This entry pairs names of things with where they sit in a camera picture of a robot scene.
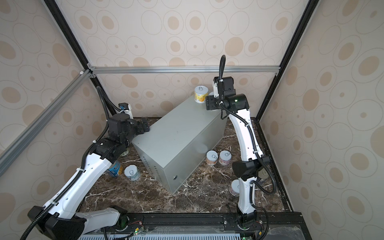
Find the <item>light blue bear can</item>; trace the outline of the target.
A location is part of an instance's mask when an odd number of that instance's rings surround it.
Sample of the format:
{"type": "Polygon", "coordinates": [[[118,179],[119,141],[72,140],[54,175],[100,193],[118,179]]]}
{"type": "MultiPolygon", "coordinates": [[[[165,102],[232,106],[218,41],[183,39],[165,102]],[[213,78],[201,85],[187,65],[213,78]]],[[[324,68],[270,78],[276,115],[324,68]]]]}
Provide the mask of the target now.
{"type": "Polygon", "coordinates": [[[141,173],[136,165],[129,165],[124,170],[124,175],[132,182],[137,181],[141,173]]]}

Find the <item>yellow fruit label can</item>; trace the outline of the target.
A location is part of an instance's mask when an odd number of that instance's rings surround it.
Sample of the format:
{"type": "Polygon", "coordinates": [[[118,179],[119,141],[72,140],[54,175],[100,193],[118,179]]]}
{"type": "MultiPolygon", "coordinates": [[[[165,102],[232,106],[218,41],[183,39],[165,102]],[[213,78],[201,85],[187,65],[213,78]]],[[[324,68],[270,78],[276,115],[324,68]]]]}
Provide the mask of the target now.
{"type": "Polygon", "coordinates": [[[205,86],[195,87],[195,102],[198,104],[205,103],[208,93],[209,93],[209,89],[205,86]]]}

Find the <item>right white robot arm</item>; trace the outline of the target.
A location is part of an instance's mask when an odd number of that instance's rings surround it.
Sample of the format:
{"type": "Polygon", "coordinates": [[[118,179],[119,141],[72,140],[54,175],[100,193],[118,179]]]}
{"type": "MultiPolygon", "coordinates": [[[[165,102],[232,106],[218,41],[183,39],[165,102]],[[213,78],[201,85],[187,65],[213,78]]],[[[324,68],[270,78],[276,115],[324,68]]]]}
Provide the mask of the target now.
{"type": "Polygon", "coordinates": [[[258,144],[247,97],[236,93],[232,77],[223,76],[225,65],[226,56],[222,55],[219,75],[213,80],[214,93],[206,97],[206,109],[220,110],[221,119],[229,118],[234,126],[241,151],[241,160],[232,164],[240,187],[237,219],[240,229],[247,230],[257,222],[259,211],[267,212],[255,203],[256,189],[272,196],[278,188],[268,167],[271,159],[262,152],[258,144]]]}

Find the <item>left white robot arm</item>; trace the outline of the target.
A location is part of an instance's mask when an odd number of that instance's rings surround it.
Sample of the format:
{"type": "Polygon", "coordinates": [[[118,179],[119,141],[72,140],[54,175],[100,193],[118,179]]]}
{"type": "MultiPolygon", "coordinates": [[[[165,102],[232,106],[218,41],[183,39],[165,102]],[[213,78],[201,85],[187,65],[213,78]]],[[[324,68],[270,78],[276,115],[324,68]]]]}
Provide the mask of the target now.
{"type": "Polygon", "coordinates": [[[101,87],[97,87],[97,92],[106,114],[106,127],[86,149],[80,167],[60,191],[42,207],[30,209],[31,224],[22,234],[22,240],[27,239],[34,228],[51,240],[77,240],[84,234],[115,226],[121,221],[124,210],[118,207],[88,214],[78,213],[77,209],[103,173],[111,171],[127,151],[134,137],[149,132],[150,127],[147,118],[136,121],[131,117],[127,103],[115,107],[119,112],[110,116],[107,108],[110,99],[101,87]]]}

